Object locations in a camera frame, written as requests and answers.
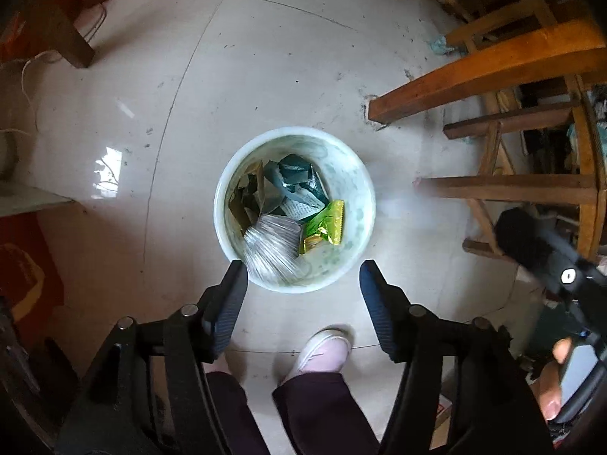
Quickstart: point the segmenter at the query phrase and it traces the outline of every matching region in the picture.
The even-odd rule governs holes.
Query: finger
[[[555,343],[554,347],[552,348],[552,355],[557,360],[558,364],[563,364],[565,362],[572,345],[573,340],[571,339],[571,337],[561,339],[557,343]]]
[[[545,420],[554,419],[561,410],[561,385],[558,364],[548,363],[539,375],[539,408]]]

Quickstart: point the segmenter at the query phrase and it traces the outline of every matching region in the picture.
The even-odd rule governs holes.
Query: fingernail
[[[544,407],[544,418],[547,421],[554,419],[558,412],[561,410],[561,405],[556,401],[551,401],[546,407]]]

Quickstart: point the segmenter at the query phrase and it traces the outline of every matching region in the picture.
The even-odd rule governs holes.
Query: metal screw
[[[561,274],[561,282],[563,284],[571,284],[574,280],[576,280],[576,271],[573,268],[567,268]]]
[[[421,304],[412,304],[409,306],[409,314],[414,317],[422,317],[426,314],[426,308],[421,306]]]
[[[134,322],[135,322],[135,320],[133,320],[131,317],[123,317],[123,318],[119,319],[119,321],[117,322],[116,325],[118,325],[118,328],[120,328],[120,330],[126,330]]]
[[[472,324],[476,328],[480,328],[481,330],[489,330],[489,328],[491,327],[491,322],[483,317],[476,317],[474,320],[472,320]]]
[[[191,317],[196,313],[198,313],[198,306],[196,306],[195,304],[184,304],[181,307],[181,314],[185,317]]]

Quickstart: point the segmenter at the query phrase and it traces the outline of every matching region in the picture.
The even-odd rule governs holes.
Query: tiled floor
[[[527,306],[509,299],[529,296],[513,291],[514,265],[462,252],[464,234],[475,230],[466,205],[412,194],[418,176],[474,172],[479,145],[447,141],[441,129],[477,116],[478,101],[381,130],[363,117],[367,96],[447,62],[427,42],[456,23],[434,0],[106,6],[90,68],[35,63],[28,72],[40,133],[20,139],[17,174],[79,202],[39,219],[66,288],[52,334],[80,373],[121,316],[163,318],[219,282],[228,262],[212,224],[215,185],[240,146],[281,126],[326,130],[368,166],[377,219],[364,258],[374,258],[409,299],[450,319],[525,316]],[[33,129],[25,118],[24,128]],[[118,186],[100,190],[95,171],[107,174],[100,159],[112,156]],[[377,345],[357,268],[303,295],[249,287],[231,358],[245,371],[272,453],[291,453],[269,399],[274,376],[311,334],[334,324],[354,333],[345,376],[381,433],[401,366]]]

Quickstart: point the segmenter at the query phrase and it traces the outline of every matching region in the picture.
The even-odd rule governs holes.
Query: power cord
[[[107,9],[105,8],[105,5],[103,3],[99,3],[98,5],[101,9],[101,13],[99,13],[99,17],[95,21],[93,26],[88,31],[86,31],[83,35],[83,38],[86,39],[87,43],[90,43],[90,41],[95,37],[97,31],[99,30],[99,28],[101,28],[101,26],[105,22],[105,18],[107,17]],[[52,59],[52,60],[43,60],[44,63],[47,63],[47,64],[57,63],[58,61],[60,61],[62,59],[62,56],[59,55],[59,53],[57,53],[57,51],[48,50],[48,51],[43,51],[42,53],[38,53],[36,56],[34,56],[33,58],[30,58],[28,60],[25,60],[23,58],[17,58],[14,60],[10,60],[9,62],[0,64],[0,70],[1,70],[8,63],[25,62],[25,65],[23,65],[23,68],[21,69],[21,92],[25,96],[25,99],[26,99],[29,109],[31,111],[31,115],[34,120],[34,127],[36,128],[37,133],[40,133],[40,130],[38,129],[38,120],[36,117],[36,109],[34,108],[31,98],[29,97],[28,93],[25,90],[25,71],[27,70],[27,67],[30,66],[34,61],[36,61],[37,59],[39,59],[43,56],[47,56],[49,54],[58,54],[58,57],[56,57],[55,59]],[[19,130],[19,129],[0,129],[0,133],[21,133],[23,135],[31,136],[31,133],[25,132],[25,131]]]

